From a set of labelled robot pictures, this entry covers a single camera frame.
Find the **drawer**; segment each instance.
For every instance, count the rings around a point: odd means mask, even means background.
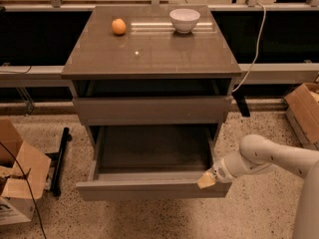
[[[215,123],[226,120],[231,97],[75,98],[82,124]]]
[[[208,125],[101,126],[89,179],[78,182],[85,200],[209,198],[230,184],[200,190],[212,166]]]

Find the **speckled floor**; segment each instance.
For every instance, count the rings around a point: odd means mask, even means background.
[[[225,198],[85,202],[76,182],[86,180],[93,148],[83,126],[68,108],[37,109],[28,117],[0,108],[22,136],[43,152],[59,147],[64,126],[71,130],[62,176],[62,195],[45,192],[38,201],[47,237],[59,238],[291,238],[302,180],[281,168],[236,179]],[[230,113],[216,154],[238,148],[248,133],[300,146],[284,112]],[[32,222],[0,226],[0,238],[42,238],[37,215]]]

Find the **orange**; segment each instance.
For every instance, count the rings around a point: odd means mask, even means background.
[[[123,19],[115,19],[112,22],[112,30],[117,35],[123,35],[127,31],[126,23]]]

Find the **bowl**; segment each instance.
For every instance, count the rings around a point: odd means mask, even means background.
[[[169,13],[171,23],[179,33],[189,33],[199,21],[200,14],[191,9],[176,9]]]

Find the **brown box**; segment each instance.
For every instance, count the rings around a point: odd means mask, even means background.
[[[23,140],[9,119],[0,119],[0,141],[28,174],[34,198],[41,198],[51,159]],[[17,162],[1,144],[0,165],[12,167],[12,174],[22,174]],[[11,176],[0,184],[0,225],[31,221],[33,212],[34,203],[23,177]]]
[[[319,103],[311,94],[316,91],[319,91],[318,85],[303,84],[285,97],[308,143],[312,144],[319,142]]]

